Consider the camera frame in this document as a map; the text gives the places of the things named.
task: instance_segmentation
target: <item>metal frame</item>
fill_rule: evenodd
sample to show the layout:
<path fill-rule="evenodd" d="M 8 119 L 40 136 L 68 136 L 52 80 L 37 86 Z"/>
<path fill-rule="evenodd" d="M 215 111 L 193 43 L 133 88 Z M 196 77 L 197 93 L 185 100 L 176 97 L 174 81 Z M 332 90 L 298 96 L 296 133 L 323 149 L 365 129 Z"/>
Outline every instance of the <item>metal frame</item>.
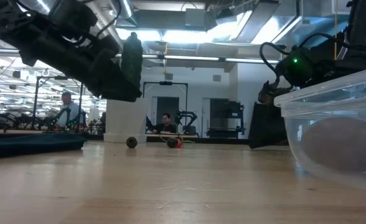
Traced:
<path fill-rule="evenodd" d="M 46 79 L 55 79 L 55 80 L 68 80 L 69 78 L 67 77 L 59 77 L 59 76 L 55 76 L 55 77 L 44 77 L 44 76 L 39 76 L 36 77 L 36 86 L 35 86 L 35 100 L 34 100 L 34 111 L 32 112 L 32 125 L 31 125 L 31 129 L 34 130 L 35 129 L 35 119 L 36 119 L 36 110 L 37 110 L 37 104 L 38 104 L 38 91 L 40 88 L 39 85 L 39 80 L 42 78 L 46 78 Z M 76 126 L 76 132 L 79 132 L 79 124 L 80 124 L 80 116 L 81 116 L 81 106 L 82 106 L 82 94 L 83 94 L 83 83 L 81 83 L 81 90 L 80 90 L 80 95 L 79 95 L 79 109 L 78 109 L 78 117 L 79 117 L 79 122 L 78 125 Z"/>
<path fill-rule="evenodd" d="M 184 85 L 185 86 L 185 111 L 187 111 L 187 105 L 188 105 L 188 83 L 143 82 L 143 98 L 145 98 L 145 85 L 146 84 L 159 84 L 159 85 L 163 85 L 162 83 L 168 83 L 168 84 L 171 84 L 171 85 Z"/>

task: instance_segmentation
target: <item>man sitting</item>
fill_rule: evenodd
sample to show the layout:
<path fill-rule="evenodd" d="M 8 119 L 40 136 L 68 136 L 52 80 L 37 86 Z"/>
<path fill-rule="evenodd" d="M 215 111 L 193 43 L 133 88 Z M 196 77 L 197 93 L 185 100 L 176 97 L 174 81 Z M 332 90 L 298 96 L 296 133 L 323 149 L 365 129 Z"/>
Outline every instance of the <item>man sitting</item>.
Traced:
<path fill-rule="evenodd" d="M 155 134 L 161 134 L 164 132 L 177 133 L 176 126 L 170 123 L 170 114 L 164 113 L 162 115 L 162 124 L 155 125 L 152 132 Z"/>

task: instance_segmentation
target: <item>wooden tabletop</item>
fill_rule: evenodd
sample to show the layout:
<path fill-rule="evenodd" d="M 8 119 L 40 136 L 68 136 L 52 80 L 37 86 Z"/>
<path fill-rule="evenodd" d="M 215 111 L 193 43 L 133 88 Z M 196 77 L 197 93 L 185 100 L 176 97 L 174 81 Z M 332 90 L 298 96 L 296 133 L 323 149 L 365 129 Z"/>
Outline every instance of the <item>wooden tabletop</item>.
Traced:
<path fill-rule="evenodd" d="M 366 223 L 366 192 L 308 174 L 289 151 L 87 142 L 0 159 L 0 223 Z"/>

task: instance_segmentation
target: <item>white cylinder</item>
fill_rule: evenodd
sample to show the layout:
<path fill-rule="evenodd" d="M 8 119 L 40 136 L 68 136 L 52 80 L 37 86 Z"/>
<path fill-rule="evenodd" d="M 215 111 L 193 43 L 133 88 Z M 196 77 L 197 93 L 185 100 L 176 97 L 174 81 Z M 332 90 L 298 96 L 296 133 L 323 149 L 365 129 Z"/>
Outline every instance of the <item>white cylinder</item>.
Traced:
<path fill-rule="evenodd" d="M 145 122 L 149 101 L 139 98 L 136 102 L 107 100 L 105 142 L 125 143 L 135 137 L 138 143 L 147 142 Z"/>

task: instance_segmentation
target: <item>small black ball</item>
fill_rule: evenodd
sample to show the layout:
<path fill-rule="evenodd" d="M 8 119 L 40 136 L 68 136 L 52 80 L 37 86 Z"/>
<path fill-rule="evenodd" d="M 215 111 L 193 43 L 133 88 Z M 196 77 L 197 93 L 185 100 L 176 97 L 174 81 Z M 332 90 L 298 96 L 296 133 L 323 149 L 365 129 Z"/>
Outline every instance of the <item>small black ball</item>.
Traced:
<path fill-rule="evenodd" d="M 176 138 L 169 138 L 166 144 L 168 145 L 169 148 L 174 148 L 177 146 L 178 141 Z"/>
<path fill-rule="evenodd" d="M 137 146 L 137 140 L 135 137 L 129 137 L 126 140 L 126 146 L 129 147 L 130 149 L 133 149 Z"/>

